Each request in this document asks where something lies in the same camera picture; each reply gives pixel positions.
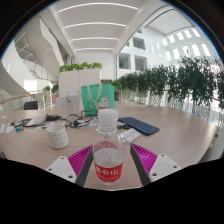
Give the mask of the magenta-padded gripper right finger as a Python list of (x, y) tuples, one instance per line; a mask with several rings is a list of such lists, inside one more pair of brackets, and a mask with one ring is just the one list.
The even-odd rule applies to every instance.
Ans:
[(157, 155), (134, 143), (130, 144), (130, 153), (143, 186), (181, 170), (181, 167), (164, 153)]

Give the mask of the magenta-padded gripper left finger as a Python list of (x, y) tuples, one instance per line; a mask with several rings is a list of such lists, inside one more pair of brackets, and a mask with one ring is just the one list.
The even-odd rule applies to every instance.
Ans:
[(92, 145), (89, 145), (69, 157), (60, 156), (47, 171), (83, 187), (92, 161)]

